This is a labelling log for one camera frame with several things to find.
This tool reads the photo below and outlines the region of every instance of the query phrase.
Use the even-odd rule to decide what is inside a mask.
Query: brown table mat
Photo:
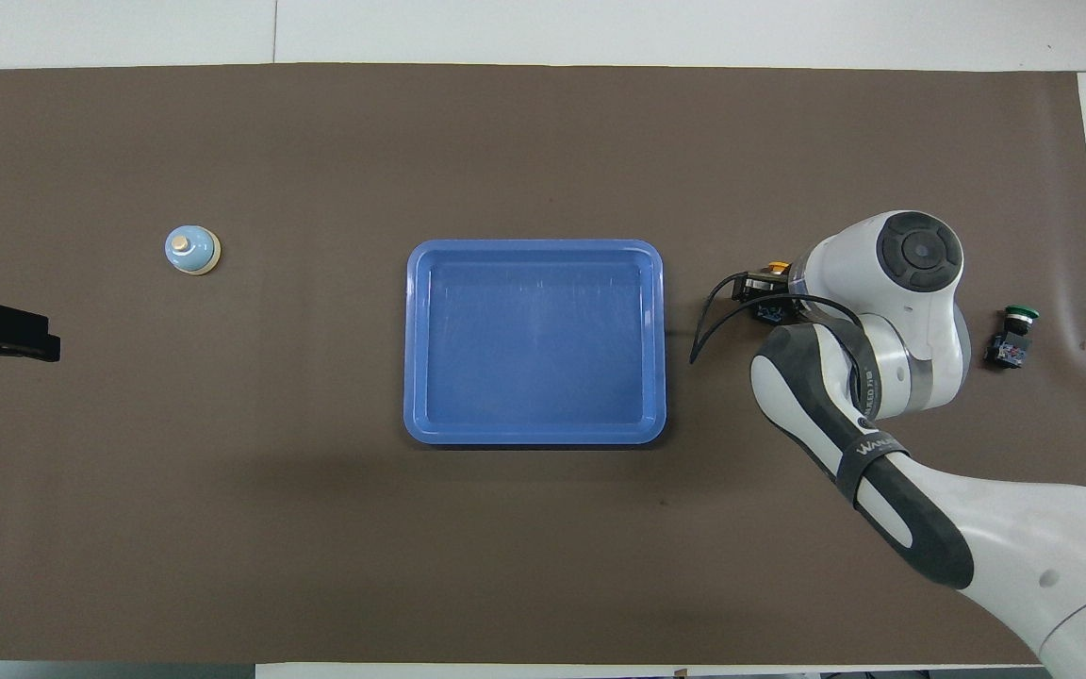
[[[0,658],[1032,662],[921,580],[768,425],[720,276],[880,211],[961,236],[983,347],[887,423],[948,471],[1086,485],[1086,158],[1073,74],[257,65],[0,72]],[[214,274],[169,228],[224,241]],[[668,429],[643,450],[432,450],[401,422],[430,238],[642,238]]]

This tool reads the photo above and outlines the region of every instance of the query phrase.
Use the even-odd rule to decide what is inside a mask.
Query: plastic tray
[[[646,443],[665,426],[660,255],[642,240],[428,240],[404,424],[426,443]]]

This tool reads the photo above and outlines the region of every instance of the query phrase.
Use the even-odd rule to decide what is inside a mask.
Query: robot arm
[[[948,403],[960,388],[960,276],[957,237],[923,212],[886,212],[832,237],[793,267],[790,287],[850,306],[861,328],[815,306],[819,323],[776,327],[754,357],[754,393],[911,567],[986,607],[1056,679],[1081,678],[1086,489],[935,471],[872,422]]]

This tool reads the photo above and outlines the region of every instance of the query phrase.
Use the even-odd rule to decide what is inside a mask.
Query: cable
[[[706,320],[706,312],[711,310],[711,304],[715,302],[715,297],[718,296],[719,290],[723,289],[724,285],[732,282],[732,280],[737,280],[741,278],[748,278],[748,272],[742,271],[740,274],[729,275],[728,278],[720,280],[719,285],[711,288],[711,292],[706,297],[706,301],[703,302],[703,312],[697,314],[697,325],[694,326],[694,341],[697,342],[697,336],[703,334],[703,322]]]
[[[736,306],[735,310],[731,310],[730,312],[724,314],[722,318],[715,322],[715,324],[712,324],[711,327],[708,327],[706,335],[698,336],[698,332],[703,330],[703,320],[706,315],[706,311],[711,307],[711,300],[712,298],[715,298],[716,292],[719,292],[719,290],[722,289],[724,285],[727,285],[728,282],[732,282],[732,280],[738,278],[738,276],[740,276],[738,274],[729,275],[728,278],[723,279],[722,282],[717,285],[715,291],[711,292],[711,296],[707,297],[707,302],[706,304],[703,305],[703,316],[698,318],[697,327],[695,327],[694,330],[694,344],[691,345],[690,348],[690,364],[693,364],[694,361],[697,361],[697,356],[699,353],[703,352],[703,347],[706,345],[707,340],[711,338],[711,335],[715,335],[716,330],[719,330],[719,327],[723,326],[724,323],[728,323],[728,320],[730,320],[730,318],[732,318],[733,315],[742,313],[744,310],[752,309],[752,306],[755,306],[757,304],[761,304],[761,302],[767,302],[771,300],[804,300],[807,302],[815,302],[815,304],[823,304],[825,306],[832,306],[832,309],[839,311],[842,314],[845,314],[846,317],[848,317],[850,322],[854,322],[858,327],[861,327],[861,318],[858,318],[858,315],[854,313],[854,310],[848,309],[848,306],[845,306],[839,302],[829,300],[829,298],[826,297],[801,296],[801,293],[797,292],[779,292],[775,293],[775,296],[756,297],[754,298],[754,300],[743,302],[743,304]]]

